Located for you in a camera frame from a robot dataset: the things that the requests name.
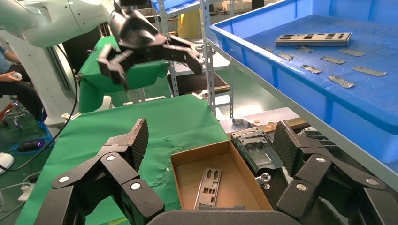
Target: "metal bracket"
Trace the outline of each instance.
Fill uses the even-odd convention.
[[[200,182],[198,195],[196,196],[194,209],[199,206],[206,205],[215,207],[218,194],[218,186],[220,185],[221,170],[214,168],[206,168],[203,172],[202,181]]]

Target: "person's hand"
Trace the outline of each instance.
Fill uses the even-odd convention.
[[[3,82],[17,82],[20,81],[22,79],[17,79],[15,77],[13,77],[12,75],[15,73],[15,71],[11,71],[9,73],[5,73],[5,74],[0,74],[0,81]]]

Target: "green cloth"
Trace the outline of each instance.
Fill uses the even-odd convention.
[[[101,38],[95,45],[95,51],[90,54],[79,71],[82,76],[80,80],[79,108],[81,113],[92,112],[98,109],[104,95],[110,95],[113,101],[119,96],[115,92],[123,91],[120,85],[113,84],[109,77],[101,74],[97,62],[98,55],[106,44],[117,46],[113,36]],[[158,77],[166,76],[168,66],[165,60],[141,63],[133,66],[127,71],[129,89],[143,88],[153,85]]]
[[[163,199],[166,210],[180,209],[171,154],[228,139],[207,102],[192,95],[89,112],[72,120],[61,133],[16,224],[33,224],[53,179],[92,158],[108,138],[131,131],[139,118],[146,118],[149,128],[139,174]],[[86,224],[122,217],[115,202],[107,198],[87,216]]]

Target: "cardboard box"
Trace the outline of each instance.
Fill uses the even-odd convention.
[[[255,177],[230,141],[173,154],[171,164],[183,210],[193,210],[206,167],[221,169],[216,207],[244,205],[246,210],[272,210]]]

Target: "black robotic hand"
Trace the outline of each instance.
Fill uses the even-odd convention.
[[[131,4],[136,1],[115,2],[115,11],[110,15],[110,28],[119,48],[106,45],[97,59],[101,73],[128,89],[126,71],[135,64],[172,60],[183,62],[195,73],[202,72],[199,53],[194,44],[179,37],[167,40]]]

